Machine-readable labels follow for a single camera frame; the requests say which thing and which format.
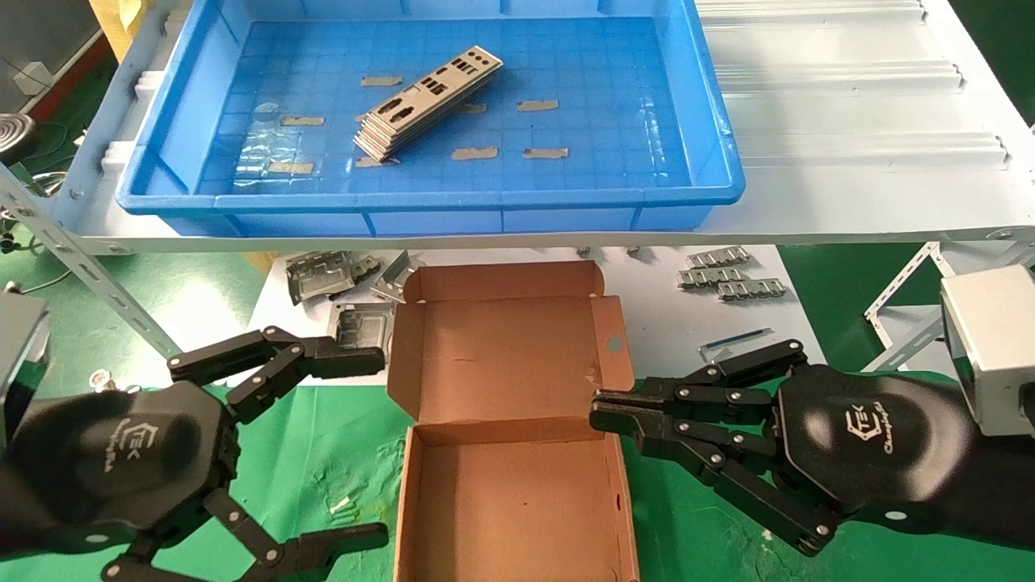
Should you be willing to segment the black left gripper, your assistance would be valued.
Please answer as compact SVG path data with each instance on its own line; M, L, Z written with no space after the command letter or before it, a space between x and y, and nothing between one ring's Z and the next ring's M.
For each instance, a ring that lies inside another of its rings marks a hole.
M227 491L239 455L226 407L186 381L37 400L2 453L2 557L130 544L101 580L197 581L153 559L215 518L254 556L239 581L325 581L341 556L387 545L378 522L275 542Z

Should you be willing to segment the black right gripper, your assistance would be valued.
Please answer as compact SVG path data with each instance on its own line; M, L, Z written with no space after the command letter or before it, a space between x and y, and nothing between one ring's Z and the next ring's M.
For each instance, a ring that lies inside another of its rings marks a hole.
M599 390L590 424L680 465L807 557L832 541L839 520L903 534L1033 536L1031 437L982 434L955 386L805 365L798 340L785 340L682 378ZM734 433L705 424L769 419L774 397L760 386L788 373L775 395L772 478L804 502L749 468Z

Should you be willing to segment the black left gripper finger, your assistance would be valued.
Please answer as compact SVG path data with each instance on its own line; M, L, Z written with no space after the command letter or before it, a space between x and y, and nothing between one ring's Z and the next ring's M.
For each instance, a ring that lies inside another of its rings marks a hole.
M174 355L171 380L209 386L237 373L252 375L226 395L230 416L249 424L308 377L355 378L385 369L381 348L344 348L332 336L296 336L266 327Z

